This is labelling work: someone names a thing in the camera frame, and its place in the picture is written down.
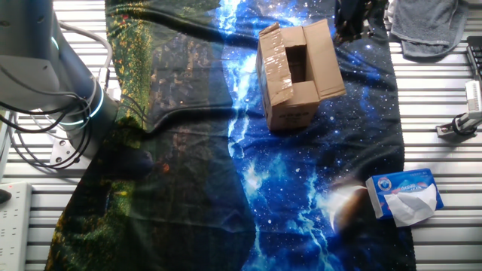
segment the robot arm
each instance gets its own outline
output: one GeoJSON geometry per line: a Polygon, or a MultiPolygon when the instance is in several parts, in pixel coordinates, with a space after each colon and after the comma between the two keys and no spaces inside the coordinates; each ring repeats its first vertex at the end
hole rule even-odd
{"type": "Polygon", "coordinates": [[[54,111],[80,97],[88,104],[88,117],[77,107],[60,125],[71,131],[72,146],[82,148],[78,135],[91,121],[95,129],[84,155],[92,157],[117,114],[117,103],[105,94],[108,63],[99,75],[102,84],[93,81],[64,39],[52,0],[0,2],[0,40],[0,101],[21,111],[54,111]]]}

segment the gray cloth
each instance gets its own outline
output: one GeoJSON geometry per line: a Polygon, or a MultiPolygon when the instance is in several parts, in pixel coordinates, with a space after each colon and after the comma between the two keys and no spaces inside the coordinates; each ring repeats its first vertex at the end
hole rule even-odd
{"type": "Polygon", "coordinates": [[[444,56],[460,42],[467,13],[462,0],[397,1],[391,33],[405,56],[444,56]]]}

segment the wrinkled fabric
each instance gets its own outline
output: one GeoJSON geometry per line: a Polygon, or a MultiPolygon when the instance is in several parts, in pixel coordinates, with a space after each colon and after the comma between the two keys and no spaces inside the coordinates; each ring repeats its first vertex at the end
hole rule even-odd
{"type": "Polygon", "coordinates": [[[347,94],[306,129],[267,129],[258,32],[333,29],[333,14],[325,0],[108,0],[123,98],[46,269],[415,270],[410,228],[377,221],[367,197],[344,230],[327,211],[337,185],[403,170],[382,10],[374,38],[336,49],[347,94]]]}

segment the tissue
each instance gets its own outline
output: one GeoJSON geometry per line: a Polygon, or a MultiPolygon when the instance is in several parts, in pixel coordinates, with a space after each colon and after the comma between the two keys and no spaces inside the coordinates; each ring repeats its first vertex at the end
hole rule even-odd
{"type": "Polygon", "coordinates": [[[430,169],[377,175],[366,182],[377,218],[410,226],[444,207],[430,169]]]}

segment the slotted metal surface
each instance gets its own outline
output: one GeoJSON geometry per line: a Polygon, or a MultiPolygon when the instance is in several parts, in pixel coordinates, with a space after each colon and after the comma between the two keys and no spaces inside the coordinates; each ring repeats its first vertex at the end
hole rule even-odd
{"type": "MultiPolygon", "coordinates": [[[[472,71],[465,58],[466,38],[482,35],[482,2],[469,2],[471,10],[462,42],[440,62],[417,64],[403,58],[400,44],[390,44],[404,132],[405,170],[430,168],[446,205],[433,218],[413,227],[420,271],[482,270],[482,135],[450,144],[435,133],[435,126],[467,110],[465,82],[472,78],[472,71]]],[[[105,38],[104,1],[55,1],[54,8],[59,20],[105,38]]],[[[105,48],[72,32],[64,35],[89,69],[97,72],[105,61],[105,48]]],[[[118,87],[116,77],[109,83],[118,87]]],[[[20,122],[33,128],[27,117],[21,117],[20,122]]],[[[25,140],[48,161],[52,138],[25,135],[25,140]]],[[[28,181],[33,185],[26,270],[44,269],[53,229],[82,173],[44,174],[10,149],[2,182],[28,181]]]]}

